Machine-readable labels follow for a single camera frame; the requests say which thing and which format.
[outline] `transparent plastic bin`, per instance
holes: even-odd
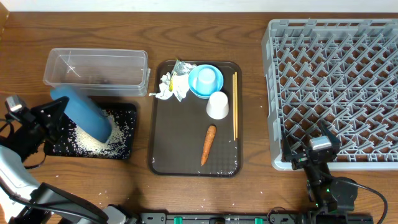
[[[341,141],[331,170],[398,170],[398,19],[280,19],[262,38],[271,162],[282,133],[293,153],[319,136]]]
[[[73,85],[91,96],[145,96],[147,61],[143,50],[52,49],[44,83]]]

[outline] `white plastic crate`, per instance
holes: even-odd
[[[262,38],[272,165],[325,120],[341,141],[332,170],[398,169],[398,19],[270,21]]]

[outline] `white granules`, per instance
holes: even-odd
[[[126,124],[120,126],[118,122],[114,121],[113,115],[107,114],[105,110],[103,112],[112,125],[112,132],[109,139],[106,143],[100,142],[77,126],[72,132],[72,135],[75,137],[72,144],[77,153],[85,154],[88,157],[100,156],[108,158],[120,156],[123,153],[123,149],[126,148],[126,136],[129,134],[130,128]]]

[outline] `white plastic cup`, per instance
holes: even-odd
[[[228,115],[228,97],[225,93],[217,91],[211,94],[207,102],[206,112],[213,119],[223,119]]]
[[[217,90],[216,73],[210,68],[199,71],[197,79],[197,92],[201,95],[210,95]]]

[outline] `blue cup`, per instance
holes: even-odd
[[[216,73],[210,68],[204,68],[198,73],[197,92],[201,95],[211,95],[217,90]]]

